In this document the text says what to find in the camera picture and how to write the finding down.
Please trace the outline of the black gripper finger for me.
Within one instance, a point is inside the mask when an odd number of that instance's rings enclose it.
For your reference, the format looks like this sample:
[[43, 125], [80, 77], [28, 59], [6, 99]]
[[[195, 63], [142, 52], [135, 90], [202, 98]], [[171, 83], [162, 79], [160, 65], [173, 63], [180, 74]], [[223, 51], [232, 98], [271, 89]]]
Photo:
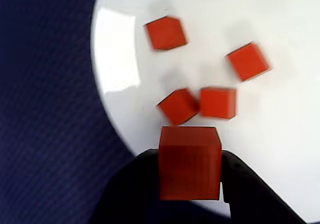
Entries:
[[229, 204], [234, 224], [304, 224], [294, 212], [245, 162], [230, 151], [222, 151], [223, 199]]
[[158, 224], [158, 150], [139, 154], [108, 182], [91, 224]]

